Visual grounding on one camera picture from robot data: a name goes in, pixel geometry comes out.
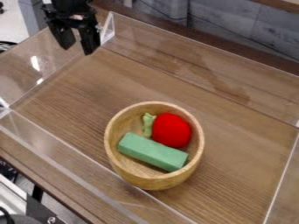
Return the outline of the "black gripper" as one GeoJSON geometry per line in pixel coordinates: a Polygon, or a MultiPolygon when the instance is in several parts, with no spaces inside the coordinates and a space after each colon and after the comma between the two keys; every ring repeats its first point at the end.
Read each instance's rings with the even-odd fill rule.
{"type": "Polygon", "coordinates": [[[80,44],[87,55],[100,47],[96,10],[92,0],[51,0],[42,5],[46,22],[60,47],[68,50],[76,43],[71,28],[79,29],[80,44]]]}

